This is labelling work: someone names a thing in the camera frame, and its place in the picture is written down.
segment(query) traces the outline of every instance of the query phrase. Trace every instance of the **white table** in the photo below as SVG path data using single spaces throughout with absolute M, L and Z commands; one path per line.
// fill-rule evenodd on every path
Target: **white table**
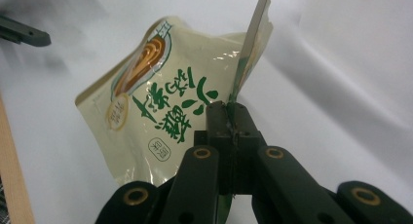
M 275 29 L 246 82 L 269 144 L 326 188 L 371 183 L 413 212 L 412 0 L 272 0 Z M 52 44 L 0 41 L 0 91 L 37 223 L 92 223 L 117 189 L 77 110 L 78 93 L 157 19 L 211 34 L 246 31 L 256 0 L 0 0 Z M 238 196 L 228 223 L 254 223 Z

